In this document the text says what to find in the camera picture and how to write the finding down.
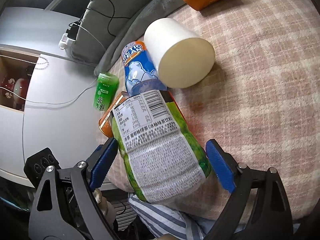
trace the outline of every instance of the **arctic ocean can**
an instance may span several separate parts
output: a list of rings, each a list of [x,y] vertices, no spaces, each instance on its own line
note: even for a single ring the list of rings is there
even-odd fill
[[[125,87],[130,96],[157,89],[167,90],[159,80],[157,71],[142,41],[130,42],[121,53],[124,65]]]

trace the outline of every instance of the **orange can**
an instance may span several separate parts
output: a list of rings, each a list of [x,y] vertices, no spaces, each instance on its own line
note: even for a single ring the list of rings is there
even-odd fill
[[[124,102],[129,97],[127,92],[120,92],[115,100],[113,100],[112,104],[108,108],[108,110],[104,113],[102,118],[99,120],[99,129],[101,132],[107,137],[113,137],[112,129],[111,129],[111,120],[113,118],[112,110],[117,107],[119,104]]]

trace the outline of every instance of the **white cup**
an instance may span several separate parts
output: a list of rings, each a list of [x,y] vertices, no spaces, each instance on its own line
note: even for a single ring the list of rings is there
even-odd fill
[[[170,88],[198,83],[215,61],[212,45],[173,19],[151,23],[144,34],[144,43],[159,79]]]

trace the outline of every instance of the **camera lens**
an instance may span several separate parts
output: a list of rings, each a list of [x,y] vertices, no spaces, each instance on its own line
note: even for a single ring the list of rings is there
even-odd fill
[[[46,158],[42,158],[41,159],[41,164],[42,166],[44,166],[45,168],[49,166],[49,162]]]
[[[41,174],[42,169],[41,169],[41,166],[39,164],[35,164],[34,168],[35,168],[36,173]]]
[[[53,163],[54,162],[54,158],[53,158],[53,156],[52,155],[48,155],[48,159],[49,159],[49,162],[51,162],[51,163]]]

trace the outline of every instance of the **small green bottle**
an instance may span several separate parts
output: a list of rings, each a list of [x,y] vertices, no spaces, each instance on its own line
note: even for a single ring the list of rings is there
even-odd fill
[[[111,104],[119,86],[117,76],[110,73],[100,73],[93,107],[99,111],[106,111]]]

